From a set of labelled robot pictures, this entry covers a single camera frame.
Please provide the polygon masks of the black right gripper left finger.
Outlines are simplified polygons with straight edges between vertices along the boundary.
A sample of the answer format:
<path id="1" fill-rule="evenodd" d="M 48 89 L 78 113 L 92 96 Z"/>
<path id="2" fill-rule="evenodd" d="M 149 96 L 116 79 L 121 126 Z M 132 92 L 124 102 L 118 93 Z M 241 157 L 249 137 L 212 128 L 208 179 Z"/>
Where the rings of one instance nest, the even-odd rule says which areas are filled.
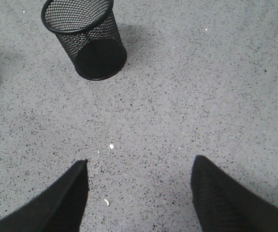
<path id="1" fill-rule="evenodd" d="M 0 232 L 78 232 L 87 199 L 87 161 L 79 160 L 32 201 L 0 219 Z"/>

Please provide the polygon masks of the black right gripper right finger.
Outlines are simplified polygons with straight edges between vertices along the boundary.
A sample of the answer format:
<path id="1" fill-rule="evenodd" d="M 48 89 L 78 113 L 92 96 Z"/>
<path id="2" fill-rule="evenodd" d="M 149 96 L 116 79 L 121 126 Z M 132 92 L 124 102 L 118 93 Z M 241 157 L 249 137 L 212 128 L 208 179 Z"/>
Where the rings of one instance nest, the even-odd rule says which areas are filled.
<path id="1" fill-rule="evenodd" d="M 196 156 L 190 186 L 204 232 L 278 232 L 278 208 L 243 187 L 205 156 Z"/>

